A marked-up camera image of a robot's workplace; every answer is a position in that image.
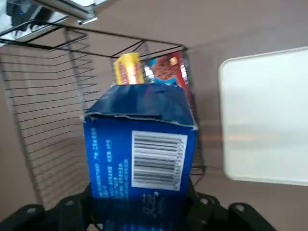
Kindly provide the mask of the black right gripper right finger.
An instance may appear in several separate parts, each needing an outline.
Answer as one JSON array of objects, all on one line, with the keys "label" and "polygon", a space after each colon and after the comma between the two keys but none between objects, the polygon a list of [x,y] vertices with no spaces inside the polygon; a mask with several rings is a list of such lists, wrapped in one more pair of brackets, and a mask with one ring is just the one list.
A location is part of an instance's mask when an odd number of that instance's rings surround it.
[{"label": "black right gripper right finger", "polygon": [[232,203],[223,207],[211,195],[197,192],[190,181],[182,216],[184,231],[275,231],[251,205]]}]

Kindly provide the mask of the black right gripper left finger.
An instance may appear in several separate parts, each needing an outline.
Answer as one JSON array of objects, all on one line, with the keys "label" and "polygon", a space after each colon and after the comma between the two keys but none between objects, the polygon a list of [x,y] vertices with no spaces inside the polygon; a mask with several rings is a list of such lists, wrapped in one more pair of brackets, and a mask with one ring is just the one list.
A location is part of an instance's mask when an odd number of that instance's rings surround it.
[{"label": "black right gripper left finger", "polygon": [[25,205],[0,222],[2,231],[102,231],[95,219],[90,184],[84,191],[65,197],[53,208]]}]

